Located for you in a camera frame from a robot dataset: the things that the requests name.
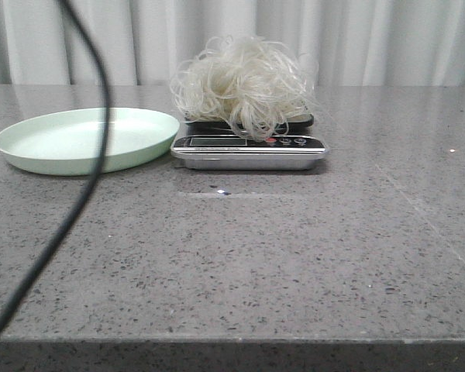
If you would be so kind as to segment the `white pleated curtain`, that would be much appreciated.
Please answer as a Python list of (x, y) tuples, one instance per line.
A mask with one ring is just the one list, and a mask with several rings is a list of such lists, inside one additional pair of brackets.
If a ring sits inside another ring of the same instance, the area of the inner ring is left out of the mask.
[[(287, 45), (322, 86), (465, 86), (465, 1), (76, 1), (115, 85), (166, 81), (214, 36)], [(0, 84), (96, 84), (55, 1), (0, 1)]]

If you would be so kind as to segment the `white vermicelli noodle bundle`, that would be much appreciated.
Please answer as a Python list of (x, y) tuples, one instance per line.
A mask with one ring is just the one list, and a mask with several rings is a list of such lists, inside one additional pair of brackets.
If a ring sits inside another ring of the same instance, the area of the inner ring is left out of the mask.
[(280, 42), (260, 36), (213, 36), (170, 80), (174, 104), (188, 122), (223, 122), (257, 142), (288, 134), (322, 106), (311, 75)]

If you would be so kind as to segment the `black silver kitchen scale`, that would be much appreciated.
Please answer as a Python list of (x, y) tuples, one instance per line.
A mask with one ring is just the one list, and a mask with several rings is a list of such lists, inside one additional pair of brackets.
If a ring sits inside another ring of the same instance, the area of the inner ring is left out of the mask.
[(303, 171), (326, 157), (329, 148), (310, 135), (312, 115), (289, 119), (274, 134), (258, 142), (233, 133), (226, 122), (187, 120), (184, 135), (171, 153), (186, 168), (226, 171)]

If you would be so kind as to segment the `light green plastic plate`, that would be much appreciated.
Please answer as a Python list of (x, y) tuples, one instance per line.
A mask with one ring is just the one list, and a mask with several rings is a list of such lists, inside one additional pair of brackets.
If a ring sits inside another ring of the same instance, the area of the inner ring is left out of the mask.
[[(79, 176), (92, 172), (101, 146), (105, 110), (55, 112), (0, 132), (0, 151), (13, 166), (36, 174)], [(178, 119), (142, 108), (112, 108), (105, 173), (164, 155), (180, 129)]]

